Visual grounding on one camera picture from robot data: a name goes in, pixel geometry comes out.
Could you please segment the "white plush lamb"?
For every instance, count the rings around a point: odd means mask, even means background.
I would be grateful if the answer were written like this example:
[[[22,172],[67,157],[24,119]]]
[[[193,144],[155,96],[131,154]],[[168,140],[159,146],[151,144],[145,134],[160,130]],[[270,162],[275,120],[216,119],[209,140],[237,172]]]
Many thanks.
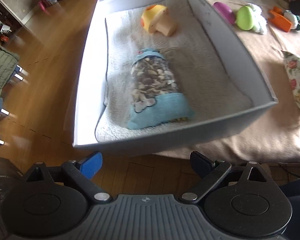
[[[267,21],[262,16],[262,9],[253,3],[248,3],[247,6],[253,11],[254,26],[252,31],[260,35],[266,35]]]

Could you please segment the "white cardboard box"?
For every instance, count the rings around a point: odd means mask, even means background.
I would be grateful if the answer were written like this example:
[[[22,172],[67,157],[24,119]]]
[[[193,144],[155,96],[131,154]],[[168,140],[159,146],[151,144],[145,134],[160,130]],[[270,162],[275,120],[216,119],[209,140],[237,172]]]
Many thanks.
[[[206,0],[98,0],[77,85],[75,148],[151,154],[230,137],[277,104]]]

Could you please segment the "white towel in box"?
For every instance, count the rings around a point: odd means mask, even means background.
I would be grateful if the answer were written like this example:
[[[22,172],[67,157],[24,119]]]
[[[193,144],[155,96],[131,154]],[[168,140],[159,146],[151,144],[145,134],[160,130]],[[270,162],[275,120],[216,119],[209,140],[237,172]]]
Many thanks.
[[[163,133],[250,109],[230,79],[188,0],[164,0],[178,24],[170,37],[141,26],[143,7],[106,18],[106,109],[99,142]]]

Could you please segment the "green egg toy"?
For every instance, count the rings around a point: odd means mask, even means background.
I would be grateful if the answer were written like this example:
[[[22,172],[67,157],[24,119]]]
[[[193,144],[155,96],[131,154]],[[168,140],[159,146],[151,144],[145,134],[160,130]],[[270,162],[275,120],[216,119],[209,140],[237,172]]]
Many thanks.
[[[254,26],[254,16],[251,7],[245,5],[239,8],[236,14],[237,26],[245,31],[249,31]]]

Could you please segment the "floral fabric pillow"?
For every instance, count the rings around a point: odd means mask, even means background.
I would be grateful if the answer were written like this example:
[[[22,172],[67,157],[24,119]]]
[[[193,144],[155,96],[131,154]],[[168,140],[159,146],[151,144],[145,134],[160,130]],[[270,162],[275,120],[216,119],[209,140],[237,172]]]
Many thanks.
[[[300,57],[288,51],[281,52],[293,98],[300,109]]]

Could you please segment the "blue herb sachet bag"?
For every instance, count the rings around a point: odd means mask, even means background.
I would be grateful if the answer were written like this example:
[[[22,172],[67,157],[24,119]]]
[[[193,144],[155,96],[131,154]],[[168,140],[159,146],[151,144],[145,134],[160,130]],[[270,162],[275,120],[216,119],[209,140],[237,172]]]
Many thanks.
[[[185,121],[194,116],[169,68],[168,60],[159,50],[145,48],[138,51],[130,75],[132,104],[128,129]]]

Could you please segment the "yellow mushroom toy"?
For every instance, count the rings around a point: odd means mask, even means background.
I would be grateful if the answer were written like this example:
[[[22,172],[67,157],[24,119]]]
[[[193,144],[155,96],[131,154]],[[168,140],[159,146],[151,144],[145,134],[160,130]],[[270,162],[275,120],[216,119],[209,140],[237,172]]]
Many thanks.
[[[168,7],[161,4],[150,5],[143,11],[141,26],[149,34],[159,32],[166,37],[177,29],[177,23],[169,15]]]

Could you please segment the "orange plastic clip toy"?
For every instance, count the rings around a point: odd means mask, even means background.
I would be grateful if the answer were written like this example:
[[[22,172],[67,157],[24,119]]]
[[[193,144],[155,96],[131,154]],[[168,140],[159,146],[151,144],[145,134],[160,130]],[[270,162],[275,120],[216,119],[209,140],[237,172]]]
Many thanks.
[[[284,17],[283,10],[279,7],[273,6],[269,10],[268,20],[282,31],[289,32],[292,29],[292,22]]]

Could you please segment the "purple egg toy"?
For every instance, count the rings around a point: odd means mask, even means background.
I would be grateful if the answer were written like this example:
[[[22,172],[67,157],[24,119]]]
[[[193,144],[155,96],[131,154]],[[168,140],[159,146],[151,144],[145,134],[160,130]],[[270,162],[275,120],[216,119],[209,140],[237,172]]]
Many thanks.
[[[229,24],[233,25],[236,22],[236,15],[232,9],[225,3],[215,2],[213,7]]]

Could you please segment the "white green radish plush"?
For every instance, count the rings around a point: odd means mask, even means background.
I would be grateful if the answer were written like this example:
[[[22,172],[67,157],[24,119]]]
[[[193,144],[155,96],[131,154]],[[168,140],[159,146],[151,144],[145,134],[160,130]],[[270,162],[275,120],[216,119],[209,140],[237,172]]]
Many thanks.
[[[294,15],[289,10],[285,10],[283,16],[292,23],[292,30],[300,31],[300,16]]]

